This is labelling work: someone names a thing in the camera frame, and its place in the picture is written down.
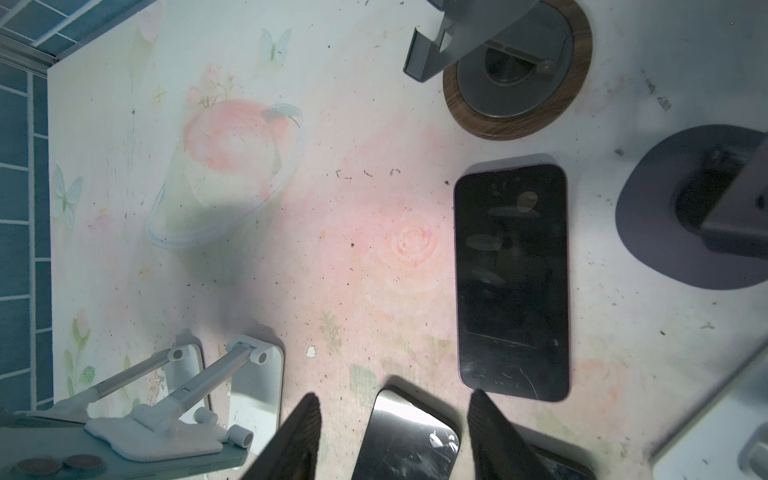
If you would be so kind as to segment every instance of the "blue tile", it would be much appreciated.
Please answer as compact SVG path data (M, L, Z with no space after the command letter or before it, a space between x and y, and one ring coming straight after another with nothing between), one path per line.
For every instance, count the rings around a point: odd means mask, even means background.
M48 410L53 406L53 400L38 405L38 410Z
M72 40L80 41L107 23L115 20L121 13L141 0L113 0L102 2L85 12L80 18L67 25L61 33Z
M0 296L29 294L28 226L0 223L0 266Z
M88 0L42 0L42 1L46 5L50 5L51 7L59 10L61 13L71 15L78 8L85 5L85 3Z
M0 352L0 375L29 367L29 300L0 302Z
M51 256L51 184L48 141L35 138L35 256Z
M0 168L0 219L29 220L28 174Z
M15 31L10 31L6 27L2 27L2 30L0 31L0 35L4 35L11 40L16 40L20 43L23 43L24 45L30 45L34 40L31 38L25 38L22 35L19 35Z
M47 329L51 326L51 262L35 262L35 285L35 328Z
M48 135L48 81L32 77L32 103L35 107L35 133Z
M66 17L62 17L46 6L40 5L37 2L30 2L13 18L8 20L5 27L21 35L37 39L65 19Z
M70 48L72 45L74 45L73 41L69 41L61 35L54 35L48 40L42 42L38 48L46 53L56 56L67 48Z
M0 63L0 85L19 91L27 91L27 72Z
M53 396L53 332L35 335L35 357L39 402Z
M27 98L0 90L0 163L27 166Z
M15 375L0 380L0 409L11 413L32 408L29 374Z

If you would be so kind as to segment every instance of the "wooden rim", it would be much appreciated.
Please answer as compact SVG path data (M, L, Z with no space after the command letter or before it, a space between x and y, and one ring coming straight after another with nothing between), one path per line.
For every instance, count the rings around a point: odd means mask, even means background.
M584 10L574 0L543 0L568 20L574 36L574 54L568 73L554 94L533 110L509 118L483 115L458 91L456 64L442 72L442 88L448 110L469 133L487 140L514 140L541 130L559 117L573 102L584 84L592 61L592 30Z

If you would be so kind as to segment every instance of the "white grout line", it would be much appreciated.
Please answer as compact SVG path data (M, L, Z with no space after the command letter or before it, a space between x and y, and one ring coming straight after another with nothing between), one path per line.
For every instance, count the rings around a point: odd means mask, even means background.
M24 375L28 371L29 371L29 369L21 369L21 370L16 370L15 372L3 373L2 375L0 375L0 380L9 379L12 376Z
M8 10L8 13L5 14L3 18L0 18L0 27L8 23L8 20L11 18L14 18L17 13L19 13L25 6L29 5L29 2L32 0L21 0L19 3L14 5L13 8Z
M47 7L50 10L53 10L54 12L58 13L59 15L61 15L64 18L68 18L69 17L69 15L65 14L64 12L60 12L59 10L51 7L49 4L40 2L40 0L35 0L35 3L39 3L40 5L42 5L44 7Z
M21 170L23 172L26 172L27 170L29 170L27 167L19 167L18 165L3 164L3 163L0 163L0 168L10 168L11 170Z
M35 311L35 90L33 77L27 73L27 160L29 175L29 398L31 410L37 410L38 401L38 371L37 371L37 337L35 336L37 313Z
M19 37L21 37L21 38L24 38L24 39L26 39L26 40L29 40L29 41L35 41L35 39L34 39L34 38L29 38L27 35L22 35L22 34L18 33L17 31L13 31L13 30L11 30L10 28L6 28L6 27L0 27L0 29L1 29L1 30L5 30L5 31L10 31L10 32L11 32L13 35L17 35L17 36L19 36Z
M21 90L16 90L15 88L6 87L5 85L0 85L0 90L10 91L13 94L21 95L22 97L26 97L27 94L24 93Z
M100 3L101 3L101 0L90 0L88 3L86 3L83 6L81 6L74 13L72 13L72 15L67 17L65 20L62 20L58 25L56 25L55 27L53 27L50 30L48 30L47 32L45 32L43 34L43 36L41 36L37 40L33 41L32 42L32 46L33 47L37 47L42 42L44 42L44 41L48 40L50 37L56 35L64 27L66 27L67 25L71 24L72 22L74 22L75 20L80 18L80 16L83 15L85 12L87 12L88 10L90 10L91 8L95 7L96 5L98 5Z
M74 39L72 39L72 38L69 38L67 35L64 35L64 34L63 34L63 33L61 33L60 31L57 31L57 32L56 32L56 35L58 35L58 36L62 37L64 40L69 40L69 41L71 41L72 43L77 43L77 42L76 42Z
M8 302L9 300L26 300L27 298L29 298L29 295L0 296L0 302Z

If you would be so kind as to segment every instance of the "white table surface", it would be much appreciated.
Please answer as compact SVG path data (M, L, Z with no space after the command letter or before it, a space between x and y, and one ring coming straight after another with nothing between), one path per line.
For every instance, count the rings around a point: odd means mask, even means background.
M283 417L316 392L318 478L349 478L390 375L466 412L452 185L472 164L548 153L571 196L571 394L494 401L511 421L583 449L577 459L598 478L650 478L649 454L766 340L768 287L713 292L661 276L624 248L614 205L634 165L675 132L768 130L768 4L580 3L594 35L584 87L556 122L516 141L467 134L440 76L420 84L402 73L412 29L434 35L439 24L425 0L167 0L51 68L51 172L60 166L67 188L83 177L72 227L65 215L51 224L55 398L68 396L68 378L86 388L87 366L99 381L177 338L199 338L206 364L238 333L279 338ZM260 65L263 29L277 40L288 28L284 65ZM232 244L160 248L146 220L202 110L190 89L216 74L232 75L230 101L301 110L300 164ZM404 231L422 234L419 262L392 251ZM87 340L74 338L73 319ZM134 399L154 401L159 383L149 376L92 412L125 414ZM224 419L226 391L211 402ZM472 477L463 441L453 478Z

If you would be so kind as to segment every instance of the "smartphone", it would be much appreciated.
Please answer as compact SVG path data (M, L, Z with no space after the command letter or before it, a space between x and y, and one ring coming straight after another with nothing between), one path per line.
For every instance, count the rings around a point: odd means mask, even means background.
M470 389L557 402L570 389L568 191L537 164L454 189L459 375Z
M456 427L387 386L376 396L353 480L448 480L461 445Z

